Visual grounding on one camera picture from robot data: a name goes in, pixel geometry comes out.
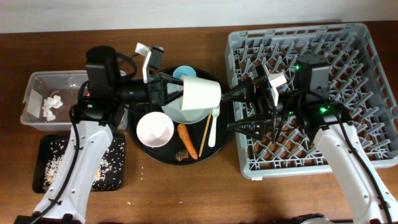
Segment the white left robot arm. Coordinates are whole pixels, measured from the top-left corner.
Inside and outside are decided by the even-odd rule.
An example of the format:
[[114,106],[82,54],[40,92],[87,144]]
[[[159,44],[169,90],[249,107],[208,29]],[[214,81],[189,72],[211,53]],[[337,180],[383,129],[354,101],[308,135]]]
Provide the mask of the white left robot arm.
[[33,214],[17,216],[16,223],[84,223],[96,171],[124,111],[132,111],[134,103],[156,108],[182,95],[167,92],[168,83],[182,85],[181,80],[151,72],[160,66],[162,47],[138,43],[135,52],[145,58],[141,79],[136,79],[135,73],[121,75],[122,62],[135,63],[114,48],[97,46],[87,51],[88,79],[80,87],[77,103],[69,110],[71,133],[56,176]]

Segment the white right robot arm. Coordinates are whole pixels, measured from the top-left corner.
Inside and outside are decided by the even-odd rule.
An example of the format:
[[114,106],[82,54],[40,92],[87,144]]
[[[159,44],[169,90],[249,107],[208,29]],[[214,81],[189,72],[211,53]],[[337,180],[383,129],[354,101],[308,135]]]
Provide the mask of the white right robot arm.
[[322,55],[297,59],[294,90],[280,94],[284,73],[259,65],[247,78],[223,93],[222,101],[253,105],[254,116],[229,123],[227,129],[259,141],[267,133],[277,142],[284,122],[294,116],[298,128],[323,154],[346,199],[354,223],[397,223],[397,200],[381,180],[359,142],[348,109],[330,99],[329,64]]

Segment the pink bowl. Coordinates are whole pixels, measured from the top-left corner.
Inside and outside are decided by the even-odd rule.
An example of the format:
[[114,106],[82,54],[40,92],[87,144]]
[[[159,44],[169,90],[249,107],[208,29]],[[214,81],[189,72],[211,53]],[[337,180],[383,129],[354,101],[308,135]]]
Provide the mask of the pink bowl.
[[174,135],[174,124],[165,113],[147,113],[138,121],[136,134],[143,145],[162,147]]

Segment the light blue plastic cup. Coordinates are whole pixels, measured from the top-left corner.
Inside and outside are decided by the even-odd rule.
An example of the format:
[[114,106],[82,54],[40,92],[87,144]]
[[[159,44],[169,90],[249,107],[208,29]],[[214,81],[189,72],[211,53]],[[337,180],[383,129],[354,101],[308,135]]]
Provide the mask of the light blue plastic cup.
[[181,79],[183,75],[196,77],[197,73],[193,67],[190,67],[188,65],[179,66],[173,72],[173,77],[178,79]]

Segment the white plastic cup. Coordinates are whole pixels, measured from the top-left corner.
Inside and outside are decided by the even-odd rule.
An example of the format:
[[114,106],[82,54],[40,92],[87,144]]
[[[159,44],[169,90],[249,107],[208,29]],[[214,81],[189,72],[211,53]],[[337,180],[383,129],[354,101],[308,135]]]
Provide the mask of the white plastic cup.
[[212,80],[182,75],[183,95],[179,98],[180,110],[214,108],[221,101],[221,85]]

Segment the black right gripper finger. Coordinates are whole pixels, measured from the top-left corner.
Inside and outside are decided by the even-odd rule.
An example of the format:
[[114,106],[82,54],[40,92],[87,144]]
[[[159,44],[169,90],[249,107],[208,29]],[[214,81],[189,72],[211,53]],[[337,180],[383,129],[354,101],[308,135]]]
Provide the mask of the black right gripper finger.
[[227,130],[235,133],[241,133],[248,138],[263,140],[266,127],[266,115],[257,114],[248,118],[229,123]]
[[223,101],[254,101],[255,87],[252,78],[247,78],[241,83],[222,94]]

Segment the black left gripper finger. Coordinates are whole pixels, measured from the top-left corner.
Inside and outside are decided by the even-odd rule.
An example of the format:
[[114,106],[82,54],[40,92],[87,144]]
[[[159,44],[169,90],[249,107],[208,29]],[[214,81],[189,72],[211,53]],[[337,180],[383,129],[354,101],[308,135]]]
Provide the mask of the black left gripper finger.
[[183,80],[175,78],[172,75],[168,75],[166,73],[161,73],[161,79],[166,83],[183,86]]
[[181,96],[183,96],[183,93],[170,93],[170,94],[167,93],[166,95],[163,96],[161,106],[165,106],[173,102],[174,100],[180,98]]

